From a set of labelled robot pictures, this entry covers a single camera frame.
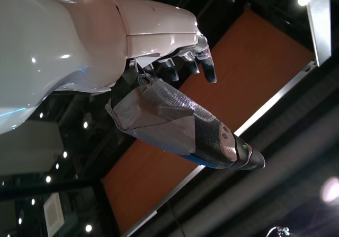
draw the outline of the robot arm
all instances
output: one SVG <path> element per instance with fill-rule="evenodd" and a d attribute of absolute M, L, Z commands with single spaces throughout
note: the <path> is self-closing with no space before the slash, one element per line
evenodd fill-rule
<path fill-rule="evenodd" d="M 160 62 L 176 81 L 172 58 L 179 56 L 192 72 L 198 73 L 201 64 L 206 79 L 217 81 L 195 16 L 178 7 L 148 0 L 0 0 L 0 16 L 0 134 L 21 125 L 53 91 L 109 91 L 126 61 L 132 60 L 142 72 Z M 220 143 L 224 131 L 219 120 L 208 122 L 198 112 L 194 116 L 195 136 L 204 139 L 204 131 L 215 133 L 214 141 L 197 145 L 195 157 L 203 164 L 224 160 L 217 167 L 254 165 L 255 153 L 234 135 L 231 146 Z M 256 165 L 263 167 L 262 156 L 258 159 Z"/>

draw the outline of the orange wall panel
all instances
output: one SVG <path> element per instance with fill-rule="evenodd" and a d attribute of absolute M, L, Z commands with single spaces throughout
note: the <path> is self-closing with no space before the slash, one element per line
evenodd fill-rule
<path fill-rule="evenodd" d="M 191 75 L 181 91 L 231 130 L 239 128 L 312 59 L 302 45 L 250 10 L 212 50 L 218 82 Z M 122 233 L 129 230 L 197 165 L 135 141 L 103 179 Z"/>

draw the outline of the white plastic casing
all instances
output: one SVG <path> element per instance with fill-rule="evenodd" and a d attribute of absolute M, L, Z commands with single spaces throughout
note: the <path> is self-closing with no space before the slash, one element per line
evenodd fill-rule
<path fill-rule="evenodd" d="M 55 90 L 107 91 L 127 58 L 198 41 L 193 14 L 146 0 L 0 0 L 0 16 L 0 134 Z"/>

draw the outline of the light fixture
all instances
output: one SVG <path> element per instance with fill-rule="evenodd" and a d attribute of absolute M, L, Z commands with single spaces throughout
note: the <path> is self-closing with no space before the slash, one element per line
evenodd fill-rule
<path fill-rule="evenodd" d="M 322 187 L 322 200 L 327 204 L 339 203 L 339 179 L 329 178 Z"/>
<path fill-rule="evenodd" d="M 309 0 L 298 0 L 298 4 L 300 5 L 300 6 L 305 6 L 305 5 L 307 5 L 309 3 Z"/>
<path fill-rule="evenodd" d="M 90 128 L 93 123 L 92 114 L 87 112 L 83 118 L 83 128 L 87 129 Z"/>
<path fill-rule="evenodd" d="M 85 230 L 86 230 L 87 233 L 89 233 L 92 230 L 92 226 L 86 225 Z"/>

